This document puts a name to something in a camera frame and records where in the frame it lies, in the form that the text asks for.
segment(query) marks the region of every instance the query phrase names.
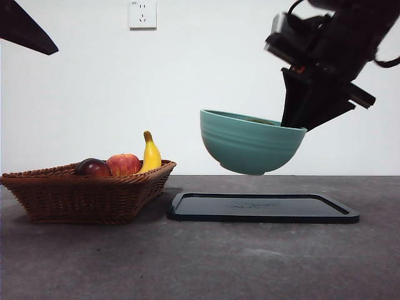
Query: woven basket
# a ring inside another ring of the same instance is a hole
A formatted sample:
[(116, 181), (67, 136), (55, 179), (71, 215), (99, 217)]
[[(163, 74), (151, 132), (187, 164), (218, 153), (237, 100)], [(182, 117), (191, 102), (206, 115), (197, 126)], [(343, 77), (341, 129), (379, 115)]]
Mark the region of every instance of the woven basket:
[(175, 162), (142, 174), (75, 176), (78, 163), (3, 174), (6, 186), (34, 223), (127, 224), (160, 195)]

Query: yellow banana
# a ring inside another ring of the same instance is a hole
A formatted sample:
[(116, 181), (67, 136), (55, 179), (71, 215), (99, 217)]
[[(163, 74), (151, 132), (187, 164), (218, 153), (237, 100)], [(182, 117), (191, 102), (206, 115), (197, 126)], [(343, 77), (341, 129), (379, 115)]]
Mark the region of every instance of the yellow banana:
[(153, 142), (150, 131), (146, 130), (143, 136), (146, 141), (146, 147), (144, 148), (143, 165), (138, 173), (144, 173), (148, 170), (161, 167), (161, 155)]

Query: ceramic bowl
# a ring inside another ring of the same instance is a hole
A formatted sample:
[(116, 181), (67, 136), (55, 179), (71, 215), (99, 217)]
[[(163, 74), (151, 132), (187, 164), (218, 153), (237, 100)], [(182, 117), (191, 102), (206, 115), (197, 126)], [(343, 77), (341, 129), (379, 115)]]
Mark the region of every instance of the ceramic bowl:
[(222, 167), (250, 175), (286, 164), (307, 132), (281, 127), (277, 121), (211, 110), (200, 112), (200, 128), (207, 151)]

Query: brown basket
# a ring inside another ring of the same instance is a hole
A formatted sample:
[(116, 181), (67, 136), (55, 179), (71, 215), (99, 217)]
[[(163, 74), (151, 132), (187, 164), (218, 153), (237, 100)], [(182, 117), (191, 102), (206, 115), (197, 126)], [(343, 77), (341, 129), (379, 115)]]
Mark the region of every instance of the brown basket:
[(3, 174), (6, 186), (34, 223), (127, 224), (160, 195), (175, 162), (142, 174), (75, 176), (78, 163)]

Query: tray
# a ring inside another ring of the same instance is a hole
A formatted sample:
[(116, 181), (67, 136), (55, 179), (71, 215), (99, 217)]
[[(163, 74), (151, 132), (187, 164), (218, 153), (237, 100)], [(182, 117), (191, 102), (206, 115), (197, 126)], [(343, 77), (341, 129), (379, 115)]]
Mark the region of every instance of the tray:
[(357, 223), (359, 213), (319, 194), (177, 194), (167, 212), (176, 221)]

